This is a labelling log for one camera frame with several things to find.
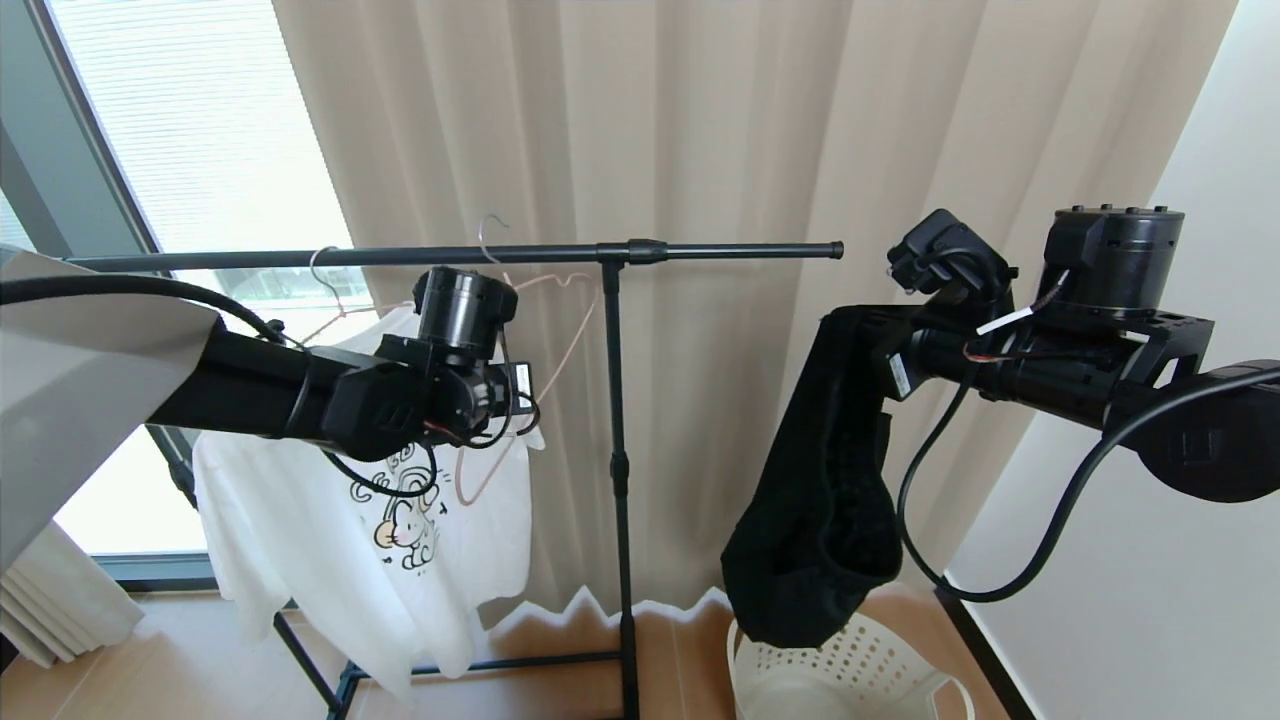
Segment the curtain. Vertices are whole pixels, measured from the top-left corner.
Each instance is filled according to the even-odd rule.
[[[908,301],[884,251],[940,206],[1024,269],[1028,301],[1055,209],[1148,201],[1234,0],[275,8],[356,246],[474,243],[486,213],[511,224],[493,243],[846,242],[623,273],[635,593],[687,607],[719,583],[819,318]],[[389,301],[421,270],[366,274]],[[549,372],[590,297],[524,292],[513,356]],[[888,407],[891,489],[945,384]],[[586,584],[616,611],[599,319],[544,405],[526,598]],[[934,448],[910,525],[937,566],[1028,420],[973,400]]]
[[[142,609],[50,523],[0,578],[0,632],[42,667],[129,637]]]

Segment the wooden floor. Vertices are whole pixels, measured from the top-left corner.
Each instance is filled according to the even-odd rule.
[[[273,634],[244,644],[234,609],[214,594],[141,597],[146,619],[125,643],[42,670],[23,659],[0,676],[0,719],[306,719],[323,720],[324,703]],[[946,614],[927,594],[891,585],[863,611],[901,634],[927,660],[960,678],[978,716],[1007,715]],[[689,612],[637,606],[641,710],[646,719],[732,719],[724,660],[730,611],[708,596]],[[301,616],[296,632],[332,683],[344,659]],[[534,610],[508,619],[486,638],[481,657],[518,657],[616,647],[593,602],[564,616]],[[417,703],[401,705],[371,682],[356,696],[352,720],[575,719],[621,714],[616,662],[475,673],[460,680],[415,682]],[[964,717],[959,696],[943,691],[940,719]]]

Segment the black garment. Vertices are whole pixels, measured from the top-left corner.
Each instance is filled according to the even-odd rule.
[[[739,625],[774,647],[818,647],[897,577],[902,544],[881,479],[881,413],[860,307],[823,318],[760,483],[721,555]]]

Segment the white t-shirt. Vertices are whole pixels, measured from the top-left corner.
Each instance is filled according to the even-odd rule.
[[[370,354],[384,333],[416,331],[417,315],[401,307],[338,347]],[[516,418],[509,433],[527,421]],[[489,430],[498,429],[492,421]],[[468,501],[508,442],[463,451]],[[403,700],[416,662],[430,659],[458,676],[475,652],[475,607],[518,594],[529,578],[529,447],[543,446],[540,430],[515,438],[484,492],[463,506],[453,477],[460,451],[451,446],[434,448],[436,486],[406,500],[358,486],[301,441],[202,433],[193,450],[196,497],[223,597],[236,601],[252,638],[269,632],[292,597],[338,650]],[[343,460],[396,489],[422,488],[430,478],[416,445],[379,462]]]

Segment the hanger hook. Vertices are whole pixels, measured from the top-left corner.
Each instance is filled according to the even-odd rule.
[[[511,225],[508,225],[502,218],[499,218],[497,213],[489,213],[484,218],[480,218],[480,229],[476,231],[476,240],[480,241],[480,252],[484,252],[484,256],[488,258],[489,261],[493,263],[494,265],[500,265],[502,263],[499,263],[497,258],[490,255],[489,249],[485,247],[484,245],[484,225],[489,220],[498,220],[498,224],[507,228],[508,231],[511,229]]]
[[[316,258],[319,258],[321,252],[325,252],[328,250],[338,250],[338,246],[330,245],[328,247],[321,247],[320,250],[312,252],[311,260],[307,263],[307,269],[311,270],[311,277],[315,278],[317,283],[325,286],[333,295],[333,301],[338,304],[338,311],[346,314],[347,309],[342,306],[342,295],[338,292],[338,288],[333,287],[333,284],[330,284],[329,281],[321,278],[320,273],[316,273]]]

